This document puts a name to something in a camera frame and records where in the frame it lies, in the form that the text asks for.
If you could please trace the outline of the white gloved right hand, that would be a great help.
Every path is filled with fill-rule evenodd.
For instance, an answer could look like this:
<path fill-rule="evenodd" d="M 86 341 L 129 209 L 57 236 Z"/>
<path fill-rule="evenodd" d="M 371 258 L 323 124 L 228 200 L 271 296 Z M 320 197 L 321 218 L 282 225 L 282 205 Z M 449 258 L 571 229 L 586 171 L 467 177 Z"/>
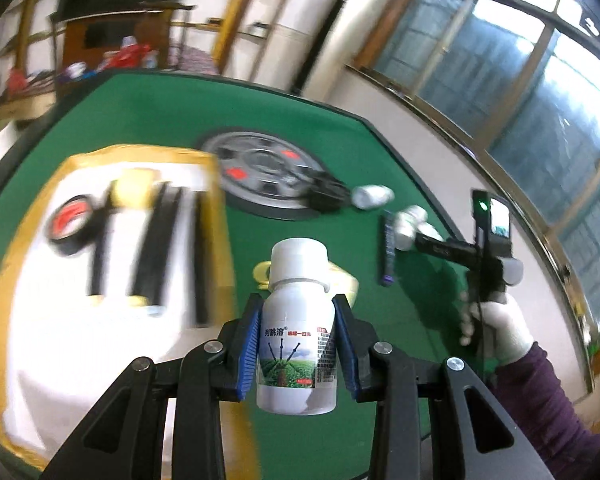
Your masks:
<path fill-rule="evenodd" d="M 482 327 L 483 348 L 489 358 L 500 365 L 522 359 L 531 349 L 534 338 L 516 299 L 506 292 L 502 302 L 489 300 L 483 304 L 462 296 L 460 310 L 460 344 L 468 347 Z"/>

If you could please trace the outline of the purple sleeved right forearm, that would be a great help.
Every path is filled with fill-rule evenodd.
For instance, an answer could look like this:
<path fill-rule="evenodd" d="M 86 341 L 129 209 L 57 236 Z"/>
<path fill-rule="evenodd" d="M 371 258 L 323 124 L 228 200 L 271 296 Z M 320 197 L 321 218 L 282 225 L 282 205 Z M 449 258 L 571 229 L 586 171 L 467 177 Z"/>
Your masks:
<path fill-rule="evenodd" d="M 495 371 L 492 392 L 556 479 L 583 479 L 600 452 L 538 345 Z"/>

